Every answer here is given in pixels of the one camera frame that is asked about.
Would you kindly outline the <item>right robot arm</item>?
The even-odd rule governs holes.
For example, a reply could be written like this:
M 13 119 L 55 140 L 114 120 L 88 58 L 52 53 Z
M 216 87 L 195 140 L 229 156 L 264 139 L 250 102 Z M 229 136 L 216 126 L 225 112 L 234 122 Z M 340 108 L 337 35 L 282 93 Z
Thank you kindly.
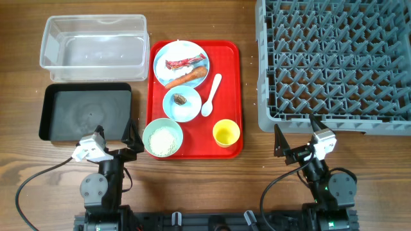
M 354 207 L 357 191 L 356 175 L 342 167 L 328 168 L 325 156 L 337 143 L 335 132 L 309 116 L 313 135 L 303 146 L 291 148 L 279 125 L 274 126 L 276 157 L 285 157 L 287 165 L 298 163 L 297 176 L 310 190 L 314 202 L 301 210 L 273 211 L 267 223 L 275 230 L 345 230 L 360 229 Z

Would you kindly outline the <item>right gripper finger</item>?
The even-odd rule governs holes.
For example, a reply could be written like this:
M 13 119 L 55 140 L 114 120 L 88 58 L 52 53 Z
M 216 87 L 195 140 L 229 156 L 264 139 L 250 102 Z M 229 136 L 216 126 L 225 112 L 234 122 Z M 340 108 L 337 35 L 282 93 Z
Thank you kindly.
M 274 125 L 275 133 L 275 146 L 274 146 L 274 156 L 275 157 L 285 157 L 290 154 L 290 146 L 285 139 L 278 124 Z
M 320 120 L 318 120 L 313 114 L 309 115 L 309 119 L 310 119 L 312 130 L 314 132 L 318 132 L 318 131 L 325 129 L 325 125 Z

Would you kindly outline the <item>small light blue bowl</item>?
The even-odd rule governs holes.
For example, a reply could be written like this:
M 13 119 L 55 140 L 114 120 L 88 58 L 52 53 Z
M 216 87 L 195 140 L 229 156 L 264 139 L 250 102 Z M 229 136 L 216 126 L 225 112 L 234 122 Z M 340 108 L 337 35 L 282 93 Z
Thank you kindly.
M 182 96 L 186 102 L 179 105 L 174 100 L 174 95 Z M 162 101 L 164 113 L 172 120 L 179 123 L 186 123 L 193 120 L 202 107 L 200 94 L 192 87 L 177 86 L 170 89 Z

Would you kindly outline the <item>yellow plastic cup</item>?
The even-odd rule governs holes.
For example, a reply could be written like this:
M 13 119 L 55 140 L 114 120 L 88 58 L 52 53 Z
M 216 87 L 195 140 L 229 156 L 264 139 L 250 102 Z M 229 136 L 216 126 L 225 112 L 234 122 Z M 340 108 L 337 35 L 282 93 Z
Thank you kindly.
M 230 119 L 222 119 L 213 126 L 214 140 L 222 148 L 232 146 L 239 140 L 240 135 L 240 127 Z

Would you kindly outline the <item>mint green bowl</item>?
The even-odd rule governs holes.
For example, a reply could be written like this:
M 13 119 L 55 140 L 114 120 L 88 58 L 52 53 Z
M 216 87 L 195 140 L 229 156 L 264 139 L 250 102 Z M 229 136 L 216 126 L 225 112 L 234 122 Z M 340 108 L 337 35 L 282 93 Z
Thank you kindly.
M 176 140 L 177 140 L 177 150 L 176 152 L 179 150 L 179 148 L 182 146 L 182 141 L 184 139 L 184 135 L 182 132 L 182 128 L 180 127 L 180 125 L 178 123 L 176 123 L 175 121 L 168 119 L 168 118 L 160 118 L 160 119 L 156 119 L 152 122 L 150 122 L 146 128 L 144 129 L 143 132 L 143 143 L 144 146 L 147 150 L 147 152 L 150 153 L 150 148 L 149 148 L 149 136 L 151 136 L 151 134 L 158 128 L 166 126 L 168 127 L 170 130 L 172 130 L 173 135 L 175 136 Z

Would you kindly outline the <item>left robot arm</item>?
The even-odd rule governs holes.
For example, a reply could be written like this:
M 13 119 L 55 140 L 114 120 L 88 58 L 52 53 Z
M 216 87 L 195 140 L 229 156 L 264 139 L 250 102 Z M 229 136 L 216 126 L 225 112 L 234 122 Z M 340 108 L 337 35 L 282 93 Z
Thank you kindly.
M 123 179 L 130 173 L 126 162 L 135 161 L 137 154 L 144 151 L 135 122 L 129 119 L 121 142 L 126 148 L 109 150 L 101 125 L 95 131 L 82 137 L 73 153 L 74 159 L 86 158 L 98 165 L 98 172 L 87 175 L 80 184 L 84 199 L 85 216 L 75 217 L 73 230 L 142 230 L 143 225 L 130 206 L 122 205 Z

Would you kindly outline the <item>white rice pile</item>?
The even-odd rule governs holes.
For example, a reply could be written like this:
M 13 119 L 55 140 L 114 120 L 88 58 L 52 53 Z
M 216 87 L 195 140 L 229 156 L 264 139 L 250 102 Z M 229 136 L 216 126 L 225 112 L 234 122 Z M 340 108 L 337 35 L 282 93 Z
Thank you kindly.
M 177 140 L 166 126 L 156 129 L 148 141 L 150 153 L 156 157 L 168 157 L 177 150 Z

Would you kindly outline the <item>brown food scrap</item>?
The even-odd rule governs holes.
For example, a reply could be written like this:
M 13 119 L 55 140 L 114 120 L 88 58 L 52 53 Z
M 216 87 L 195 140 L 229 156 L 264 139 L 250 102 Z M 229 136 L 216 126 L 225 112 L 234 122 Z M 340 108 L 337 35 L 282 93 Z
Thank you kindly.
M 181 94 L 174 94 L 173 100 L 177 105 L 184 105 L 187 103 L 187 99 Z

